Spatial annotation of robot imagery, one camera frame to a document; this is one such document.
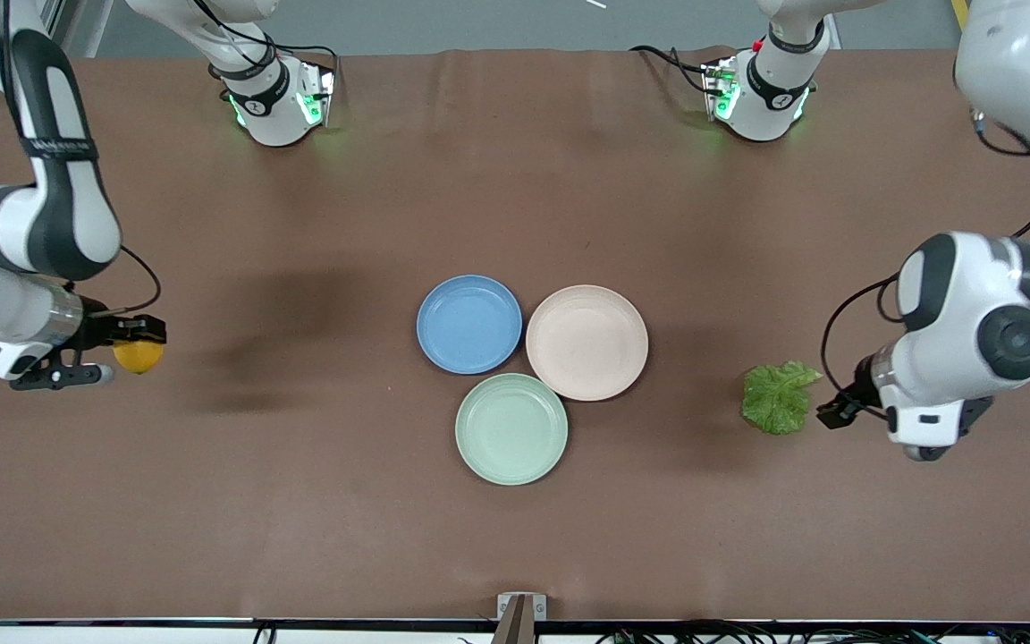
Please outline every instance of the tabletop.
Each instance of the tabletop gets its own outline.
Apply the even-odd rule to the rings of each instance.
[[[1030,620],[1030,384],[931,465],[870,418],[740,413],[744,371],[817,364],[830,311],[921,241],[1030,216],[1030,162],[980,146],[952,57],[830,53],[761,144],[641,54],[347,58],[329,130],[283,149],[204,61],[75,62],[169,343],[107,386],[0,383],[0,618],[454,618],[514,589],[557,619]],[[28,180],[0,106],[0,182]],[[568,401],[535,484],[471,473],[453,421],[483,376],[417,346],[462,273],[526,315],[589,282],[646,319],[641,379]],[[150,289],[127,258],[78,284]],[[862,302],[830,363],[898,333]],[[522,348],[499,371],[530,372]]]

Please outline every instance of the wire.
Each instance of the wire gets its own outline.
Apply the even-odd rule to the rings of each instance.
[[[892,282],[888,281],[881,289],[877,290],[877,313],[879,313],[880,316],[882,316],[885,319],[885,321],[894,323],[894,325],[899,325],[900,323],[904,321],[904,318],[898,315],[890,315],[888,314],[888,311],[885,310],[885,293],[886,291],[888,291],[891,284]]]
[[[694,79],[690,77],[690,72],[686,71],[686,65],[683,65],[681,58],[678,58],[678,49],[671,47],[670,55],[671,57],[675,58],[675,65],[678,65],[678,71],[682,72],[682,77],[685,78],[686,81],[690,83],[690,87],[693,87],[695,90],[701,92],[702,94],[711,95],[711,97],[720,97],[722,95],[721,90],[711,90],[708,87],[697,84],[697,82],[695,82]]]
[[[998,146],[996,143],[989,141],[988,136],[985,135],[984,128],[980,128],[980,130],[976,131],[976,138],[980,139],[980,142],[984,143],[985,147],[988,147],[991,151],[1008,155],[1009,158],[1030,158],[1030,151],[1028,150],[1009,150],[1006,149],[1006,147]]]
[[[720,97],[722,95],[722,93],[718,90],[710,90],[708,89],[708,87],[697,84],[697,82],[695,82],[694,79],[690,77],[691,71],[701,73],[702,65],[715,65],[715,63],[718,63],[718,61],[721,60],[720,58],[715,58],[715,60],[712,61],[705,61],[699,65],[691,65],[688,63],[683,63],[682,58],[679,58],[678,49],[674,47],[670,48],[670,54],[661,52],[661,49],[651,47],[651,45],[649,44],[639,44],[638,47],[630,47],[629,50],[642,52],[646,54],[654,54],[656,57],[661,58],[662,61],[666,61],[671,65],[676,66],[676,68],[678,68],[678,70],[682,72],[682,77],[685,78],[686,81],[690,83],[690,87],[693,87],[698,92],[701,92],[702,94],[710,94],[711,97]]]
[[[146,262],[142,260],[142,258],[138,257],[138,253],[135,253],[130,248],[128,248],[126,244],[122,245],[122,252],[127,253],[132,258],[133,261],[137,262],[140,265],[140,267],[145,270],[148,276],[150,276],[150,280],[153,280],[153,297],[147,299],[147,301],[142,302],[142,304],[136,306],[124,306],[122,308],[112,308],[110,310],[99,310],[98,313],[91,314],[91,317],[109,317],[111,315],[123,315],[126,313],[132,313],[135,310],[141,310],[143,308],[150,307],[154,302],[159,300],[159,298],[161,298],[161,279],[157,276],[157,273],[153,272],[153,269],[150,268],[150,265],[146,264]]]
[[[842,304],[838,305],[836,309],[833,310],[833,314],[829,316],[829,321],[825,324],[824,333],[821,334],[821,370],[825,372],[826,378],[829,378],[829,383],[833,384],[833,388],[836,389],[836,393],[845,397],[848,401],[850,401],[850,403],[854,403],[857,407],[869,412],[871,415],[883,420],[886,418],[882,412],[876,411],[876,409],[872,409],[871,407],[866,406],[866,404],[861,403],[861,401],[858,401],[857,399],[853,398],[853,396],[850,395],[850,392],[845,391],[845,387],[842,386],[842,383],[838,383],[837,379],[834,378],[833,372],[829,368],[829,355],[827,355],[829,354],[829,334],[833,330],[833,323],[837,321],[837,317],[840,317],[842,313],[851,304],[853,304],[853,302],[857,302],[858,299],[861,299],[862,297],[868,295],[869,293],[871,293],[871,291],[874,291],[877,289],[884,289],[888,284],[891,284],[893,281],[895,281],[896,278],[898,277],[899,273],[890,274],[890,276],[885,277],[882,281],[874,281],[871,284],[865,286],[865,289],[861,289],[857,293],[846,298],[845,302],[842,302]]]
[[[233,36],[229,36],[229,33],[226,32],[226,28],[224,28],[224,26],[221,26],[221,28],[220,28],[220,35],[225,36],[226,40],[228,40],[229,44],[232,45],[232,47],[234,48],[234,52],[237,52],[238,54],[240,54],[241,58],[244,58],[246,61],[248,61],[248,63],[250,65],[252,65],[253,67],[255,67],[258,65],[261,65],[261,63],[259,63],[256,61],[253,61],[252,58],[249,58],[248,55],[245,54],[245,52],[241,48],[241,46],[239,44],[237,44],[237,41],[234,40],[234,37]]]
[[[269,631],[269,639],[265,640],[265,644],[277,644],[277,628],[274,626],[273,622],[261,623],[261,628],[258,628],[256,633],[253,633],[253,644],[261,641],[261,634],[266,631]]]
[[[762,624],[778,632],[789,625],[777,622],[762,622]],[[661,639],[658,633],[674,637],[676,644],[701,644],[699,634],[712,636],[708,644],[719,644],[726,639],[736,641],[739,644],[768,644],[764,639],[769,639],[772,644],[777,644],[776,637],[769,635],[767,629],[757,623],[732,620],[677,620],[667,622],[665,626],[655,628],[658,631],[649,631],[637,623],[598,622],[598,626],[612,631],[600,634],[595,644],[609,644],[610,641],[613,644],[661,644],[663,641],[668,641]],[[797,631],[803,629],[800,624],[794,624],[794,628]],[[935,641],[939,644],[946,637],[956,633],[965,636],[996,636],[998,644],[1030,644],[1030,628],[1004,628],[972,622],[932,624],[927,631],[924,628],[915,631],[913,628],[898,624],[877,624],[874,628],[877,631],[871,628],[819,628],[809,633],[790,631],[789,640],[785,644],[793,644],[794,641],[800,644],[928,644]]]
[[[642,52],[642,53],[646,53],[646,54],[654,54],[655,57],[661,58],[661,60],[666,61],[671,65],[679,65],[679,66],[681,66],[682,69],[687,70],[687,71],[695,71],[695,72],[700,72],[701,71],[700,66],[694,66],[694,65],[691,65],[691,64],[688,64],[688,63],[683,63],[682,61],[679,61],[679,60],[675,60],[675,58],[672,58],[670,54],[666,54],[665,52],[662,52],[662,49],[658,49],[657,47],[651,47],[651,45],[649,45],[649,44],[639,44],[638,47],[630,47],[629,50],[630,52]],[[713,61],[707,61],[707,62],[703,62],[701,64],[702,65],[712,65],[713,63],[716,63],[716,62],[718,62],[720,60],[721,60],[720,58],[716,58]]]
[[[216,13],[213,13],[213,9],[209,8],[209,5],[205,3],[205,0],[193,0],[193,3],[197,4],[197,8],[200,9],[201,12],[205,13],[205,15],[209,18],[209,20],[213,21],[213,23],[216,24],[218,28],[221,28],[224,31],[228,31],[229,33],[233,33],[234,36],[244,37],[245,40],[253,41],[256,42],[258,44],[273,45],[273,47],[281,52],[285,52],[286,54],[291,54],[294,52],[312,52],[312,50],[327,52],[332,57],[333,66],[335,66],[336,69],[338,70],[340,69],[340,57],[338,57],[335,50],[333,50],[331,47],[327,47],[327,45],[276,44],[275,42],[271,42],[268,40],[261,40],[260,37],[249,36],[249,34],[247,33],[241,33],[236,29],[232,28],[232,26],[226,25],[225,22],[220,20],[220,18],[216,16]]]

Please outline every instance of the green led light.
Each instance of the green led light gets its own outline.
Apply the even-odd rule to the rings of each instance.
[[[727,121],[730,117],[730,114],[733,113],[733,103],[736,102],[736,98],[741,97],[741,95],[742,88],[736,82],[731,82],[726,93],[718,98],[718,109],[716,109],[718,118]]]
[[[805,90],[801,97],[797,99],[797,109],[793,112],[793,121],[801,117],[801,110],[804,109],[804,100],[810,97],[810,91]]]
[[[233,111],[237,113],[237,123],[240,124],[241,127],[246,127],[245,117],[242,117],[241,108],[237,106],[237,101],[233,98],[233,94],[229,95],[229,104],[233,106]]]
[[[307,121],[310,126],[320,123],[323,118],[320,114],[320,101],[312,97],[303,97],[301,94],[297,94],[297,97],[300,99],[302,112],[304,112],[304,121]]]

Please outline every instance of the metal bracket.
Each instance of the metal bracket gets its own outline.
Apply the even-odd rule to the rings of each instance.
[[[499,596],[499,626],[491,644],[535,643],[536,620],[547,619],[547,596],[504,592]]]
[[[502,620],[504,618],[504,611],[507,610],[507,604],[520,595],[525,595],[527,600],[531,601],[531,608],[535,608],[535,620],[547,620],[547,596],[541,592],[526,591],[512,591],[500,595],[495,599],[495,619]]]

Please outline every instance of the blue plate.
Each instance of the blue plate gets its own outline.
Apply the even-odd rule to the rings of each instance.
[[[441,370],[482,374],[518,346],[523,311],[507,286],[481,274],[461,274],[432,290],[416,318],[420,348]]]

